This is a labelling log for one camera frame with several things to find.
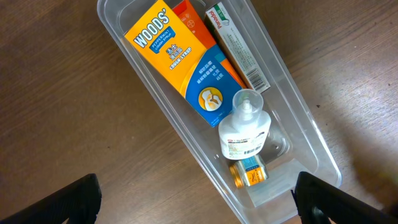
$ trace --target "small glass vial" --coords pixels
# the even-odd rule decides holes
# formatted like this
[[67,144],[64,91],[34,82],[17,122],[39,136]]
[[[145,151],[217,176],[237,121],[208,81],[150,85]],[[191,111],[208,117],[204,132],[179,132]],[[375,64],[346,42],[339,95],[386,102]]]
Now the small glass vial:
[[235,185],[241,189],[244,186],[253,186],[268,179],[268,173],[264,161],[259,155],[236,161],[229,167]]

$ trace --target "cartoon logo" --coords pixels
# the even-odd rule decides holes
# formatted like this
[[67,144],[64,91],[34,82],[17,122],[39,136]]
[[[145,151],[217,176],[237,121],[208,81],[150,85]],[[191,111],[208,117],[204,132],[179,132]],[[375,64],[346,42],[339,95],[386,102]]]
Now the cartoon logo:
[[205,88],[199,94],[199,104],[204,110],[215,111],[222,103],[223,95],[216,88]]

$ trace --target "bottle label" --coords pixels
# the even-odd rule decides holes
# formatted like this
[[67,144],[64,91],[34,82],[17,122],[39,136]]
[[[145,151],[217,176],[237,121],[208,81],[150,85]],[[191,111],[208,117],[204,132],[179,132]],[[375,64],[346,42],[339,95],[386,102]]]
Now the bottle label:
[[250,186],[264,181],[263,171],[254,156],[243,159],[242,165],[246,171],[246,177],[248,178]]
[[227,151],[230,159],[239,159],[248,154],[257,154],[263,147],[266,140],[265,132],[261,132],[253,138],[228,139],[227,145],[221,145]]

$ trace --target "clear bottle cap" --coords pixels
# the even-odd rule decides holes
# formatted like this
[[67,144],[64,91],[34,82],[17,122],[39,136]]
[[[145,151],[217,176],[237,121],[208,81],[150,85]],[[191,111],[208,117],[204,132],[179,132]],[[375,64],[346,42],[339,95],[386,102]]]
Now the clear bottle cap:
[[254,90],[243,89],[235,93],[232,102],[234,128],[246,129],[257,126],[263,105],[262,96]]

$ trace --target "gold cap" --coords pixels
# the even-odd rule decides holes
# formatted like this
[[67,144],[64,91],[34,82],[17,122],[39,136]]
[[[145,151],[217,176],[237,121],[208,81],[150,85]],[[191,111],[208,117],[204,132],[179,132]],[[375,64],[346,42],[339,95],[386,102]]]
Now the gold cap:
[[233,164],[232,166],[229,167],[229,171],[232,174],[232,178],[235,181],[235,185],[237,188],[241,189],[244,187],[243,181],[241,176],[239,175],[238,169],[236,168],[236,165]]

